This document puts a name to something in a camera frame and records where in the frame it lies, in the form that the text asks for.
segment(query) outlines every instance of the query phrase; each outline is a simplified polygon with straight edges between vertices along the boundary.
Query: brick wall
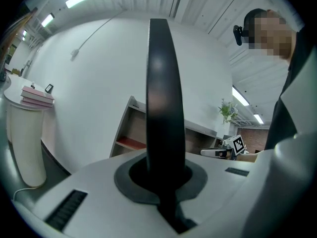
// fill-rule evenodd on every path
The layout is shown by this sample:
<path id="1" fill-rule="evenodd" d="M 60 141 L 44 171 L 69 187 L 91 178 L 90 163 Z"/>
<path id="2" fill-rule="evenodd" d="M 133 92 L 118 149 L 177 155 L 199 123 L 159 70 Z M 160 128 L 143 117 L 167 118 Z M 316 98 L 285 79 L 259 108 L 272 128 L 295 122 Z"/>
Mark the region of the brick wall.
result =
<path id="1" fill-rule="evenodd" d="M 237 135 L 241 135 L 243 143 L 247 145 L 247 151 L 255 153 L 255 150 L 264 150 L 268 129 L 242 129 L 238 128 Z"/>

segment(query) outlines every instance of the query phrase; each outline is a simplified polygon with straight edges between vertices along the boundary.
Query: grey floor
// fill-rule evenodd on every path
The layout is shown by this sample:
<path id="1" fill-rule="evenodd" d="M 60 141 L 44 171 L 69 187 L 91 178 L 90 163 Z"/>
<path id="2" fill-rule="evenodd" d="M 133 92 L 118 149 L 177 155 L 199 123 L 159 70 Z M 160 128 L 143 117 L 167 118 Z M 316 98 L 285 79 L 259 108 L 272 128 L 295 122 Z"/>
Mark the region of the grey floor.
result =
<path id="1" fill-rule="evenodd" d="M 0 181 L 8 196 L 12 199 L 13 194 L 18 189 L 28 186 L 22 180 L 17 167 L 13 147 L 8 142 L 6 135 L 6 99 L 3 96 L 4 83 L 0 82 Z M 21 202 L 26 208 L 31 210 L 35 202 L 50 188 L 68 177 L 68 175 L 57 166 L 42 148 L 44 165 L 47 173 L 47 180 L 44 185 L 37 189 L 20 191 L 16 195 L 16 201 Z"/>

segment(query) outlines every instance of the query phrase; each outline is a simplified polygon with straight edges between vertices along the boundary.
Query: pink book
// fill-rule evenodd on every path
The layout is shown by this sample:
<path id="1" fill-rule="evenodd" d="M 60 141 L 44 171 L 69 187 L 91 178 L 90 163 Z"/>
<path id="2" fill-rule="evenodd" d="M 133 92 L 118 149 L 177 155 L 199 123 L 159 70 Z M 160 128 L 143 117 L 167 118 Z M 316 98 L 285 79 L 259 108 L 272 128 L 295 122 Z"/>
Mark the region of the pink book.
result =
<path id="1" fill-rule="evenodd" d="M 49 103 L 45 103 L 45 102 L 42 102 L 42 101 L 33 100 L 33 99 L 30 99 L 30 98 L 26 98 L 26 97 L 22 97 L 22 101 L 23 102 L 32 103 L 32 104 L 36 104 L 36 105 L 40 105 L 40 106 L 44 106 L 44 107 L 49 107 L 49 108 L 51 108 L 53 106 L 53 104 L 49 104 Z"/>
<path id="2" fill-rule="evenodd" d="M 21 96 L 41 102 L 46 102 L 49 104 L 53 104 L 54 102 L 54 98 L 51 94 L 35 90 L 32 87 L 28 86 L 24 86 L 22 88 Z"/>

